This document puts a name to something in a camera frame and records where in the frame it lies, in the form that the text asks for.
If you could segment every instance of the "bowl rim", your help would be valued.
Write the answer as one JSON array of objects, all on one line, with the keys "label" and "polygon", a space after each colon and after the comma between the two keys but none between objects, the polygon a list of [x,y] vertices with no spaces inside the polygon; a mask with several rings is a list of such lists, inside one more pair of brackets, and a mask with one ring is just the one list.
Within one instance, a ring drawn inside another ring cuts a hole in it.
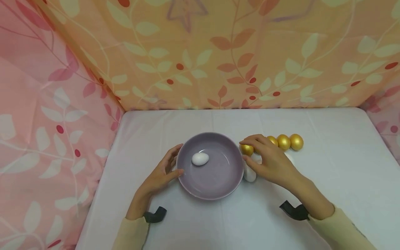
[{"label": "bowl rim", "polygon": [[[237,153],[238,153],[239,155],[242,155],[242,152],[240,151],[240,149],[239,149],[239,147],[236,145],[236,143],[235,143],[231,138],[227,137],[226,135],[221,134],[221,133],[217,133],[217,132],[202,132],[202,133],[199,133],[199,134],[196,134],[196,135],[190,137],[190,138],[183,144],[183,146],[182,146],[181,149],[179,150],[178,155],[177,155],[177,157],[176,157],[176,169],[179,169],[179,168],[178,168],[178,159],[179,159],[180,153],[181,153],[181,151],[182,151],[182,148],[183,148],[183,147],[186,145],[186,143],[187,143],[188,141],[190,141],[192,138],[194,138],[194,137],[196,137],[196,136],[200,136],[200,135],[202,135],[202,134],[214,134],[214,135],[219,135],[219,136],[223,136],[223,137],[227,138],[233,145],[235,145],[235,148],[236,148],[236,150],[237,150]],[[180,177],[178,178],[178,180],[179,180],[181,186],[186,190],[186,192],[188,192],[189,194],[191,194],[192,196],[194,196],[194,197],[196,197],[196,198],[199,198],[199,199],[201,199],[201,200],[219,200],[219,199],[222,199],[222,198],[224,198],[224,197],[227,197],[228,195],[230,195],[231,193],[233,193],[233,192],[238,188],[238,186],[240,185],[240,183],[242,182],[242,178],[243,178],[243,174],[244,174],[244,162],[243,162],[243,160],[242,160],[241,162],[242,162],[242,165],[243,165],[243,167],[242,167],[242,174],[241,174],[242,177],[240,178],[240,180],[238,181],[238,183],[235,185],[235,188],[233,188],[229,193],[224,194],[224,195],[219,196],[219,197],[216,197],[216,198],[204,198],[204,197],[197,196],[197,195],[193,194],[192,192],[190,192],[190,191],[187,189],[187,187],[185,187],[185,185],[182,183],[182,179],[181,179],[181,178],[182,178],[183,176],[180,176]]]}]

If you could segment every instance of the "row of gold eggs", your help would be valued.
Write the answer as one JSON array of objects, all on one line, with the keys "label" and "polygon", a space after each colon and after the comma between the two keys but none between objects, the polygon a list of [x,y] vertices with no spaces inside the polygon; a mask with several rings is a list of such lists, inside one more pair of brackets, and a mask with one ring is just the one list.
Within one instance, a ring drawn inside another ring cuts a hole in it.
[{"label": "row of gold eggs", "polygon": [[[290,137],[285,134],[281,134],[277,138],[273,136],[267,136],[267,139],[270,140],[274,145],[281,148],[283,151],[286,151],[289,148],[299,151],[304,146],[303,138],[298,134],[292,134]],[[243,154],[248,156],[251,156],[254,153],[254,148],[250,145],[240,145],[240,150]]]}]

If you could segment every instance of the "beige sleeve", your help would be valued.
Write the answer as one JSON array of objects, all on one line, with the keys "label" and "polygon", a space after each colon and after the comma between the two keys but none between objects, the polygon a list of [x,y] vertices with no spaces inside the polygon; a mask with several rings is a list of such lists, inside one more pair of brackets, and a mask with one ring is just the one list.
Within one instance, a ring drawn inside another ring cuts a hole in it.
[{"label": "beige sleeve", "polygon": [[340,208],[335,207],[334,214],[324,220],[308,217],[310,225],[332,250],[376,250]]},{"label": "beige sleeve", "polygon": [[112,250],[141,250],[146,241],[149,224],[144,217],[121,222]]}]

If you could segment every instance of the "fabric backdrop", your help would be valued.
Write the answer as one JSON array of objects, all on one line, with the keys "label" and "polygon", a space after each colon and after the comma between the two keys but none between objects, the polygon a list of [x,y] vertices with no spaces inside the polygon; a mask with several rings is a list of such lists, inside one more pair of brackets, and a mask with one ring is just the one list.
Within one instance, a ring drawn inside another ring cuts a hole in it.
[{"label": "fabric backdrop", "polygon": [[398,0],[35,1],[125,110],[358,106],[398,74]]},{"label": "fabric backdrop", "polygon": [[361,108],[400,164],[400,77],[368,98]]},{"label": "fabric backdrop", "polygon": [[122,107],[26,1],[0,0],[0,249],[73,249]]}]

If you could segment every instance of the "forearm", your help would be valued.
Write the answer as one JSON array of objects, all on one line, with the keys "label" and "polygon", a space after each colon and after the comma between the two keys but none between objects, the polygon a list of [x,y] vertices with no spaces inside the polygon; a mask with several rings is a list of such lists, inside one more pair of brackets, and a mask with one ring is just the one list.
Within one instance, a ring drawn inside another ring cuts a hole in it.
[{"label": "forearm", "polygon": [[302,176],[293,184],[289,191],[307,209],[309,223],[333,250],[375,250],[344,212],[335,209],[311,180]]},{"label": "forearm", "polygon": [[139,250],[146,241],[148,223],[143,217],[147,211],[151,195],[140,188],[134,195],[132,202],[122,220],[113,250]]},{"label": "forearm", "polygon": [[323,220],[333,215],[335,207],[311,180],[299,176],[292,185],[288,190],[299,199],[313,218]]},{"label": "forearm", "polygon": [[151,194],[143,192],[140,188],[135,193],[132,202],[126,213],[126,219],[136,220],[143,217],[143,214],[147,211],[151,200]]}]

